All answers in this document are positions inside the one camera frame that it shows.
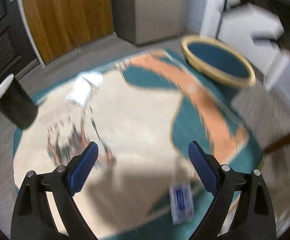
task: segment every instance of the black cylinder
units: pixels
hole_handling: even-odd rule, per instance
[[[13,74],[0,85],[0,111],[22,130],[30,127],[37,116],[38,107]]]

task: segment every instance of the white cloth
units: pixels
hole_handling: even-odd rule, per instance
[[[85,108],[93,93],[92,86],[98,88],[102,84],[103,75],[101,73],[82,72],[77,76],[73,90],[67,95],[67,99]]]

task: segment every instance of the small box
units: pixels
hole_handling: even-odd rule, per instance
[[[194,215],[190,183],[171,185],[169,188],[173,224],[189,222]]]

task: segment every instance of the round basket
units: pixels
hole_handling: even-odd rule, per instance
[[[182,40],[182,51],[190,65],[215,82],[241,88],[255,85],[255,73],[248,60],[231,46],[198,35]]]

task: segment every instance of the wooden leg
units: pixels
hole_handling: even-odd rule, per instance
[[[283,138],[279,139],[278,141],[272,143],[270,146],[268,146],[265,150],[264,150],[264,154],[269,154],[275,150],[278,150],[280,148],[282,148],[283,146],[289,145],[290,144],[290,133],[286,136],[284,136]]]

